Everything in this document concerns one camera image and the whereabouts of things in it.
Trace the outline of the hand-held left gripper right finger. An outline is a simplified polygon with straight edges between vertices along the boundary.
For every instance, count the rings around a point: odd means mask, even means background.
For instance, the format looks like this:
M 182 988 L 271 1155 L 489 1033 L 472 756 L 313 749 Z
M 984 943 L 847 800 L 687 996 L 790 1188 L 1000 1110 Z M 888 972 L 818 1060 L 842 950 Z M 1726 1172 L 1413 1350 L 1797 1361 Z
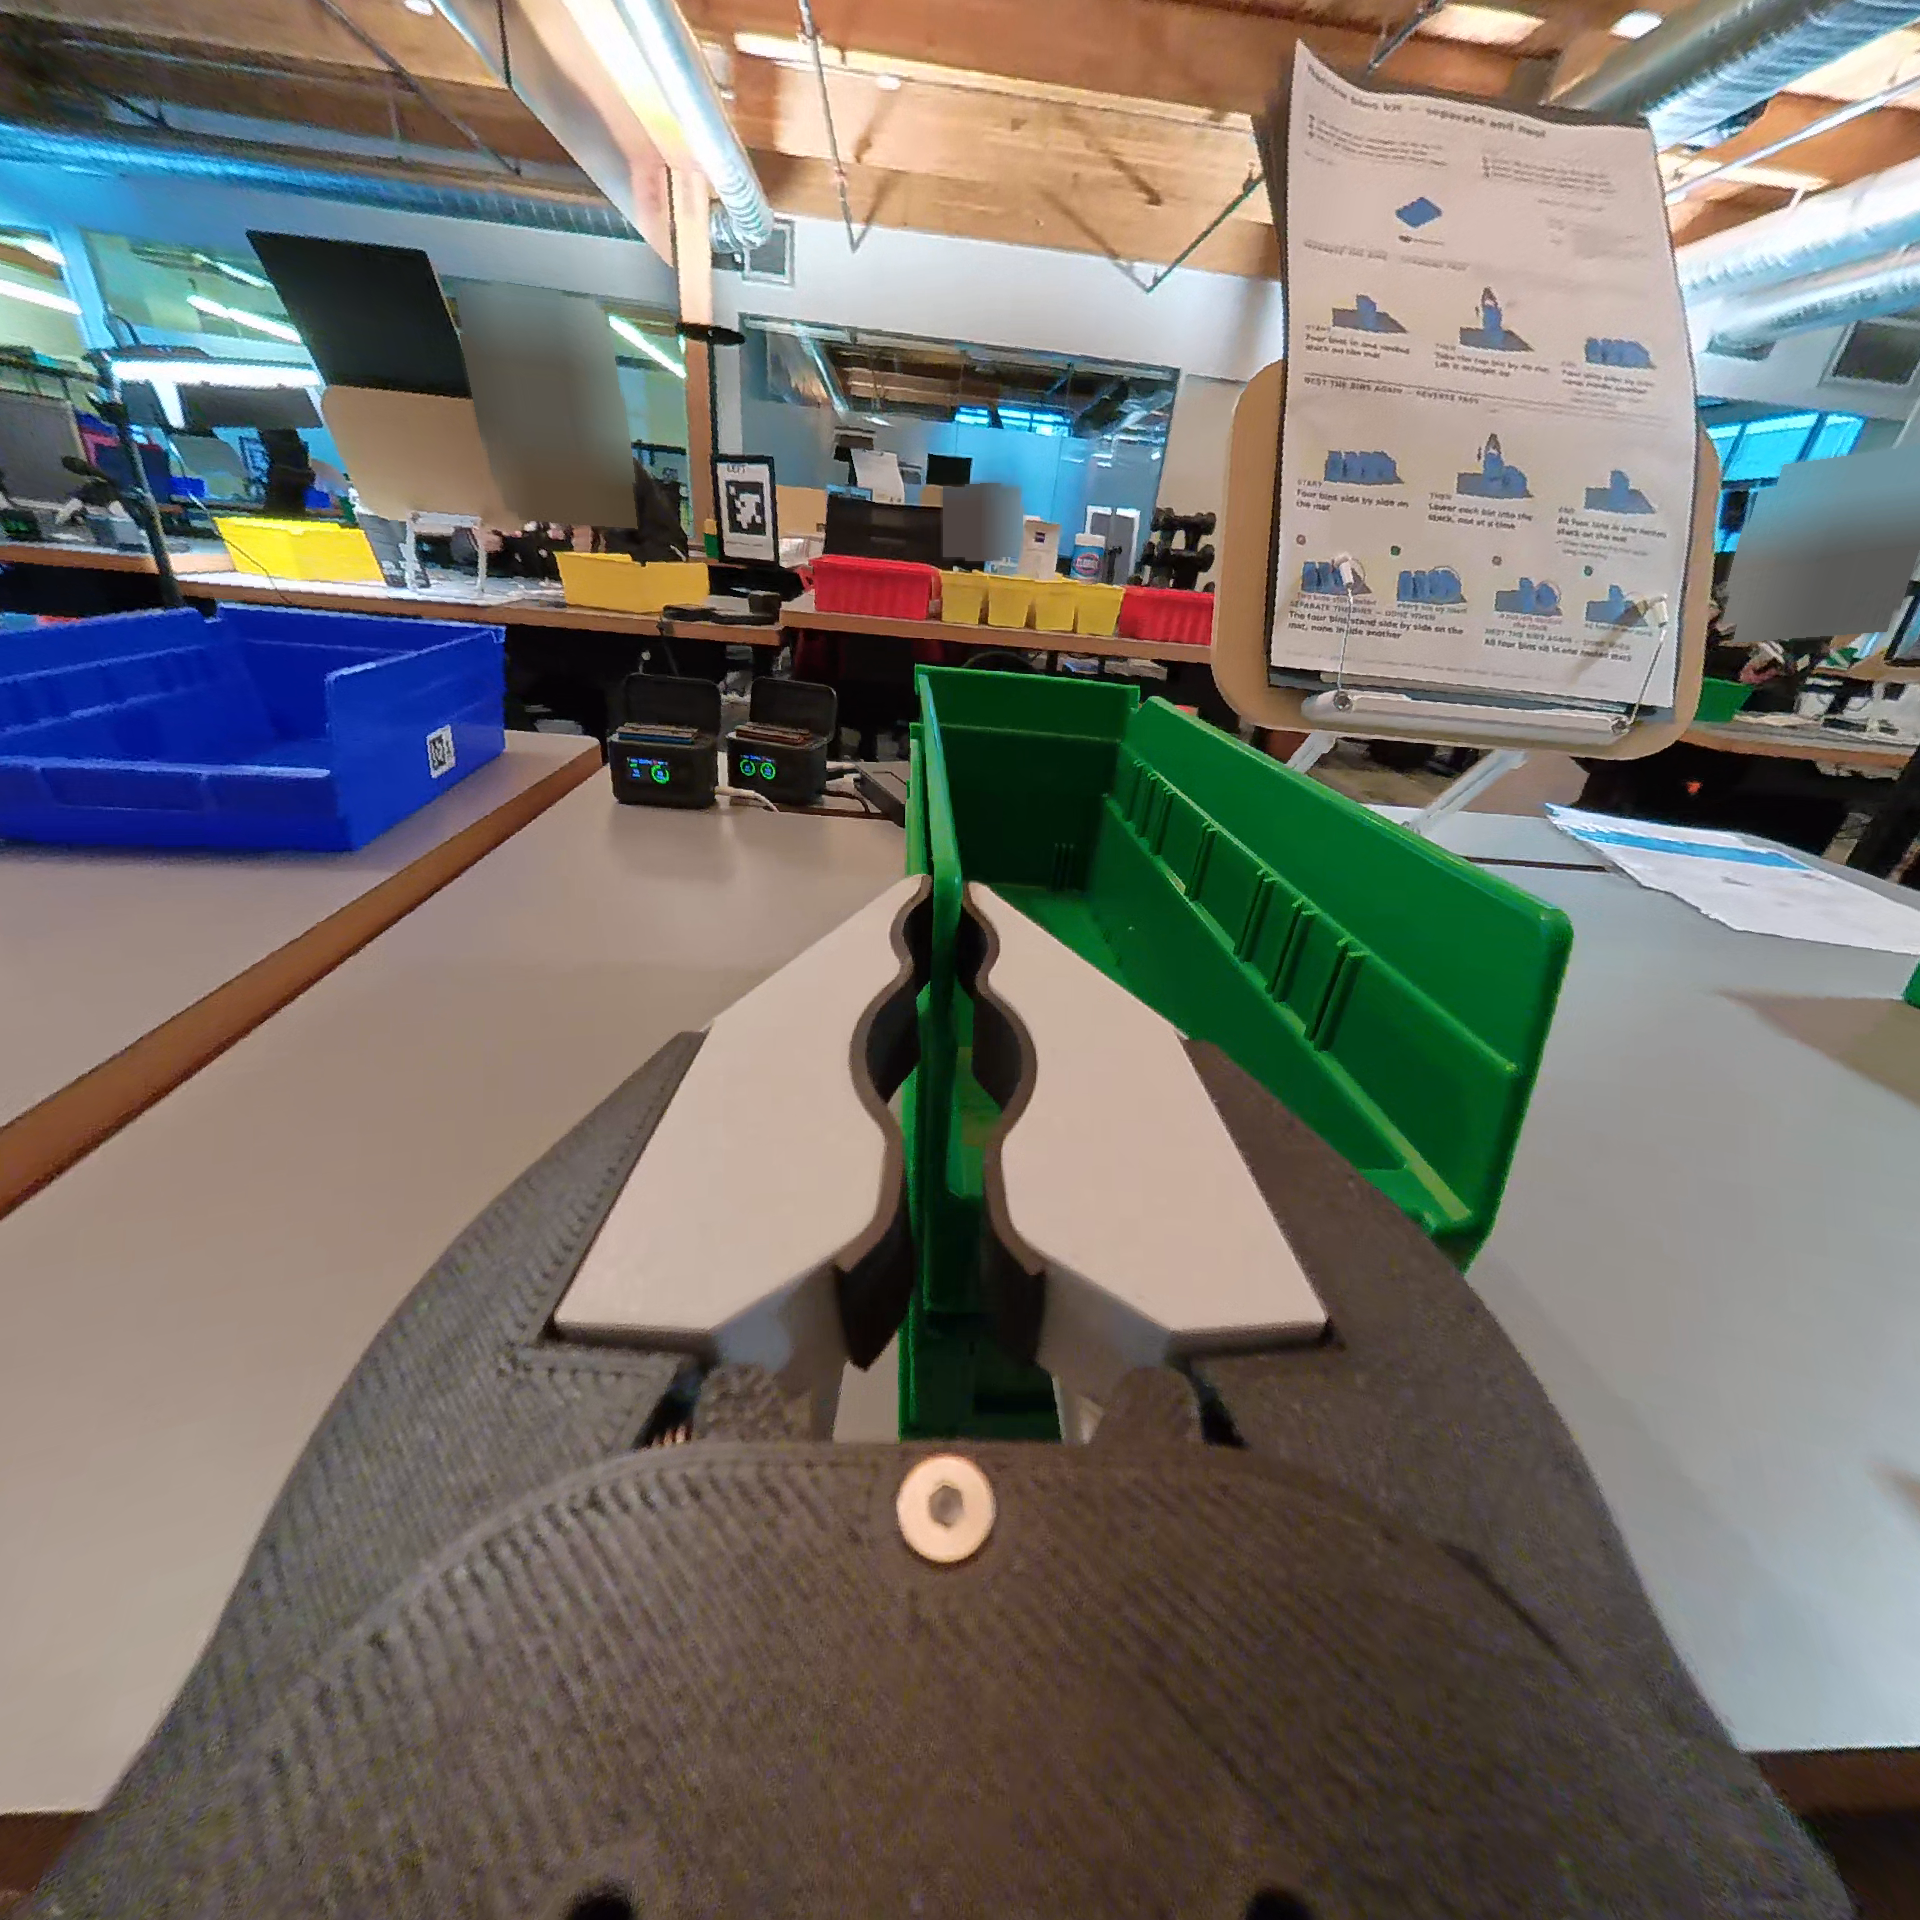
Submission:
M 978 1305 L 1046 1373 L 1063 1436 L 1128 1375 L 1290 1353 L 1329 1308 L 1234 1143 L 1186 1033 L 991 885 L 965 886 Z

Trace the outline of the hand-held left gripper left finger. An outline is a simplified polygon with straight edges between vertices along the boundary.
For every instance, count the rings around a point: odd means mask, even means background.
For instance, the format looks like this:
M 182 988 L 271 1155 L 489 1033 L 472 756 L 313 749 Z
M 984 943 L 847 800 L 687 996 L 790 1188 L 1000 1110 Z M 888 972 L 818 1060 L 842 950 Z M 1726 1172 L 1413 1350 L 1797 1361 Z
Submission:
M 560 1295 L 562 1339 L 755 1365 L 835 1428 L 918 1270 L 896 1097 L 928 917 L 930 880 L 898 880 L 710 1021 Z

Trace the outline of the grey desk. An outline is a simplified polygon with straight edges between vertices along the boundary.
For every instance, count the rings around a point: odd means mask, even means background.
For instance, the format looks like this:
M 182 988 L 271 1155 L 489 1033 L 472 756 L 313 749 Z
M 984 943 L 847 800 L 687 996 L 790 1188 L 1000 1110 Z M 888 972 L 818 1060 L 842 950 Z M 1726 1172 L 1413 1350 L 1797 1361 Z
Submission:
M 5 845 L 3 1211 L 599 776 L 587 736 L 503 753 L 355 852 Z
M 1475 1284 L 1800 1806 L 1915 1827 L 1915 1053 L 1897 958 L 1749 941 L 1504 804 L 1575 918 Z M 871 816 L 577 783 L 5 1216 L 5 1885 L 178 1691 L 306 1436 L 469 1219 L 890 886 Z

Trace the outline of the black charging case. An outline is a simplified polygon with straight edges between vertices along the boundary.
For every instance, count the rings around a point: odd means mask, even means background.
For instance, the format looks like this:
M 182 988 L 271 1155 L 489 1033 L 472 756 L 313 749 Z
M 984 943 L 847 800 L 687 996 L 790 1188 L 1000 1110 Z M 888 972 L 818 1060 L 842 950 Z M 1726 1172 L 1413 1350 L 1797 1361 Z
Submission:
M 629 806 L 713 808 L 725 704 L 706 678 L 631 675 L 619 691 L 607 761 Z
M 837 692 L 803 678 L 757 678 L 749 718 L 728 734 L 729 783 L 775 804 L 815 804 L 829 787 Z

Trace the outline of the yellow plastic bin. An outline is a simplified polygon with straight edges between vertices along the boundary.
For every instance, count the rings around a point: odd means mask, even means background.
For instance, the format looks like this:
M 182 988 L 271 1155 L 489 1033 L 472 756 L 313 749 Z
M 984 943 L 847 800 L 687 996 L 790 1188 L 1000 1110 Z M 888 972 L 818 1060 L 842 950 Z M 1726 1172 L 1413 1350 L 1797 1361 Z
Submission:
M 704 559 L 637 559 L 627 552 L 559 552 L 560 585 L 569 608 L 650 614 L 693 608 L 711 590 Z
M 216 516 L 232 568 L 272 582 L 384 585 L 374 543 L 331 518 Z

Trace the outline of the blue plastic bin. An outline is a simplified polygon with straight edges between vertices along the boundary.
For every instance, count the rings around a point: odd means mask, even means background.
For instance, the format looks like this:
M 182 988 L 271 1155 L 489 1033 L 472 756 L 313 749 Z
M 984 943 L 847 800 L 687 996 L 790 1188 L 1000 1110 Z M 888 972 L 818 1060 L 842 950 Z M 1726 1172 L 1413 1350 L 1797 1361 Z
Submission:
M 496 623 L 225 603 L 5 629 L 3 836 L 347 852 L 505 749 Z

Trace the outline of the white and blue paper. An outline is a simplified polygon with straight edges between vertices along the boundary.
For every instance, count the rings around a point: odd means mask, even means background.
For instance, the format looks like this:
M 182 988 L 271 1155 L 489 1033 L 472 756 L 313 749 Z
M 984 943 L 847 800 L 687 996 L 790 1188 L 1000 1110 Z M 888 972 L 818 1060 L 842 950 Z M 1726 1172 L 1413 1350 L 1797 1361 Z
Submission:
M 1738 831 L 1639 822 L 1582 806 L 1546 808 L 1555 829 L 1639 886 L 1739 932 L 1918 958 L 1915 895 L 1885 895 L 1811 855 Z

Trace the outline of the black and white tag sign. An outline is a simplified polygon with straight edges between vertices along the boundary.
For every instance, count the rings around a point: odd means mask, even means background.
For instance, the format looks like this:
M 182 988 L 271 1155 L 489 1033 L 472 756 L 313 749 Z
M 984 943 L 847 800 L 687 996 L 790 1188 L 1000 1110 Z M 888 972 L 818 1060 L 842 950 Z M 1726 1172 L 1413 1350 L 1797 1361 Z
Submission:
M 711 464 L 718 558 L 736 566 L 781 561 L 777 467 L 768 454 L 717 454 Z

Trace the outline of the white sheet with blue pictures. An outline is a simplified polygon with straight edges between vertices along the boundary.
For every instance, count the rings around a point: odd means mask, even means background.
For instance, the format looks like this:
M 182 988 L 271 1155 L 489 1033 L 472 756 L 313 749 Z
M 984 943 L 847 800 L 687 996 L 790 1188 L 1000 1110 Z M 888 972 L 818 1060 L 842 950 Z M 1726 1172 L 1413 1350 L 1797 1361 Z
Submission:
M 1269 678 L 1344 728 L 1667 713 L 1698 429 L 1649 128 L 1298 46 L 1277 140 Z

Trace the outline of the black sheet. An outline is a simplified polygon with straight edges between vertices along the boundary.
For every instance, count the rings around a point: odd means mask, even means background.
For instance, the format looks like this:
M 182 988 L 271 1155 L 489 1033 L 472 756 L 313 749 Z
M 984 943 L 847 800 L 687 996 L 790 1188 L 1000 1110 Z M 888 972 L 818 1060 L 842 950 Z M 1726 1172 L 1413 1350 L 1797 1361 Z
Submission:
M 426 252 L 248 231 L 327 385 L 474 396 L 464 344 Z

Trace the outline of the silver spiral duct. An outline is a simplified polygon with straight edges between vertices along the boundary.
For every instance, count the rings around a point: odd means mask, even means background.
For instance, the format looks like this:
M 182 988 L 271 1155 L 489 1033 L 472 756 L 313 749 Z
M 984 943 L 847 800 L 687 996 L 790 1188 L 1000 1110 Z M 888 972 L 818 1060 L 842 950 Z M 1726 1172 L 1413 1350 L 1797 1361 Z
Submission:
M 775 212 L 729 118 L 704 48 L 674 1 L 613 1 L 681 144 L 704 174 L 744 253 L 775 238 Z
M 1693 348 L 1745 349 L 1915 296 L 1918 159 L 1707 233 L 1677 256 Z

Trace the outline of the silver rectangular duct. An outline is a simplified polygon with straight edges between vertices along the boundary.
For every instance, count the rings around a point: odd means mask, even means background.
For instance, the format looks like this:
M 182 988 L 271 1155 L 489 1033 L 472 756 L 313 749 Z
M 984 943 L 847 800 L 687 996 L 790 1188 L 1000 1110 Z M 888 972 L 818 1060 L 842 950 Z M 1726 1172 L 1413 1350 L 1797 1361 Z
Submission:
M 677 180 L 698 161 L 613 1 L 439 1 L 439 12 L 670 264 Z

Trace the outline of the silver duct with vent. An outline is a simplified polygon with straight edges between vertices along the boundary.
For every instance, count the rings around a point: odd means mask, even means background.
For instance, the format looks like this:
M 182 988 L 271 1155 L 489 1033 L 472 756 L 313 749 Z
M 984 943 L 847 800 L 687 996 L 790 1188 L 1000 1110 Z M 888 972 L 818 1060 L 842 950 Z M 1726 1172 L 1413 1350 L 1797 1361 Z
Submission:
M 1765 103 L 1790 79 L 1849 56 L 1915 20 L 1913 1 L 1703 1 L 1683 7 L 1560 85 L 1570 112 L 1677 126 Z

